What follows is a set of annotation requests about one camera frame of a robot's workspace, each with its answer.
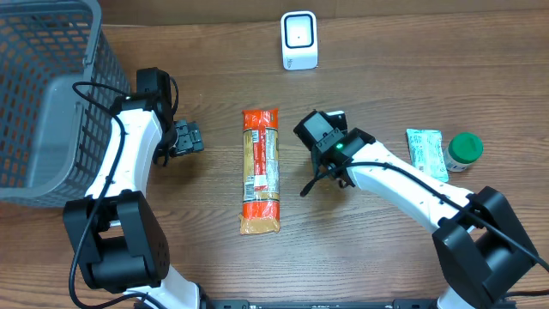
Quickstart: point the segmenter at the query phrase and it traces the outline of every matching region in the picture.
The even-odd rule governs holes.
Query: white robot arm
[[[504,196],[492,188],[473,194],[433,179],[373,136],[358,129],[347,132],[344,112],[314,111],[293,131],[311,151],[315,169],[324,170],[302,196],[330,175],[391,201],[432,234],[450,284],[437,300],[439,309],[492,308],[536,264],[531,257],[537,251],[526,231]],[[475,242],[469,233],[484,227],[479,223],[488,232]]]
[[[469,204],[467,196],[472,192],[436,180],[390,153],[380,142],[365,145],[353,156],[353,162],[388,162],[404,169],[432,188],[443,193],[452,201],[465,207]],[[457,209],[434,197],[423,187],[406,176],[382,167],[349,167],[350,180],[361,190],[378,194],[391,201],[403,213],[416,220],[427,232],[434,233],[440,228],[443,218],[457,215]],[[437,300],[438,309],[473,309],[452,288],[448,288]]]
[[[196,124],[173,121],[178,95],[172,106],[166,72],[156,68],[137,71],[137,88],[137,94],[115,99],[110,109],[110,114],[115,115],[111,138],[98,175],[85,198],[66,203],[63,222],[75,252],[81,248],[75,260],[90,288],[128,297],[147,295],[144,304],[156,309],[198,309],[201,301],[207,299],[195,283],[186,281],[170,265],[166,236],[145,196],[151,161],[164,157],[166,164],[168,156],[201,151],[202,138]],[[110,178],[114,166],[116,170]],[[101,238],[100,232],[110,228],[122,228],[124,236]],[[88,308],[72,292],[71,298],[79,307]]]

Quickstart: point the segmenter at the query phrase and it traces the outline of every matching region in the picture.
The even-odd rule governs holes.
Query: wood grain
[[[281,68],[277,22],[105,29],[133,83],[139,68],[167,70],[181,94],[176,118],[201,126],[206,149],[153,167],[148,181],[173,265],[214,298],[374,301],[443,291],[430,235],[396,207],[328,181],[299,197],[312,170],[292,128],[313,108],[345,110],[351,127],[404,159],[406,128],[439,129],[445,142],[479,134],[483,157],[450,183],[502,191],[549,258],[549,11],[318,26],[320,64],[303,72]],[[280,108],[281,232],[240,236],[241,111],[270,107]],[[0,248],[0,307],[73,307],[61,209],[0,206]],[[112,297],[77,286],[87,303]],[[516,284],[548,286],[540,267]]]
[[[318,18],[549,9],[546,0],[99,0],[110,25],[168,26],[278,21],[309,10]]]

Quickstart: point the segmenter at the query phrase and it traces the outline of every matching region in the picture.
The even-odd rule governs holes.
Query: barcode
[[[265,131],[265,145],[266,145],[266,155],[267,160],[276,159],[276,131],[267,129]]]
[[[256,197],[255,191],[254,191],[254,182],[246,182],[244,183],[244,200],[250,201],[253,200]]]
[[[259,131],[258,130],[252,130],[251,131],[251,141],[252,142],[259,142]]]
[[[267,160],[268,192],[278,193],[278,161]]]
[[[260,191],[262,187],[267,186],[267,184],[268,184],[267,175],[256,175],[254,177],[254,186],[256,187],[257,190]]]

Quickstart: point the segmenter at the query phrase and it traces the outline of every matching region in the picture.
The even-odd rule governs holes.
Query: gray plastic basket
[[[93,0],[0,4],[0,199],[64,206],[94,181],[110,119],[72,90],[78,81],[130,84]],[[115,94],[81,88],[104,106]]]

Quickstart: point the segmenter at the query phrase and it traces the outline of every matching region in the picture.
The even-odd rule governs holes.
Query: orange packaging
[[[281,230],[278,162],[278,110],[244,111],[241,234]]]

